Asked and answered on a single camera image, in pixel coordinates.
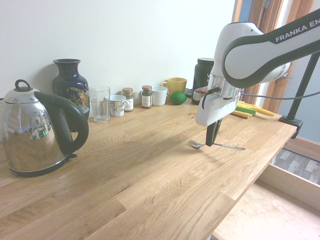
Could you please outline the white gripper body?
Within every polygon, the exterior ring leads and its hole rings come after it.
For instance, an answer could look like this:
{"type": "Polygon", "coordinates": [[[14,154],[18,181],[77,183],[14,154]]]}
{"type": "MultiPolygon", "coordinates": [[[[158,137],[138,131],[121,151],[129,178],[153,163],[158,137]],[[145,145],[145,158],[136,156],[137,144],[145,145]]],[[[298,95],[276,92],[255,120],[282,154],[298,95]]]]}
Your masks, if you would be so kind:
{"type": "Polygon", "coordinates": [[[197,124],[208,127],[216,121],[231,114],[237,107],[240,94],[232,99],[225,100],[221,94],[212,93],[200,100],[195,121],[197,124]]]}

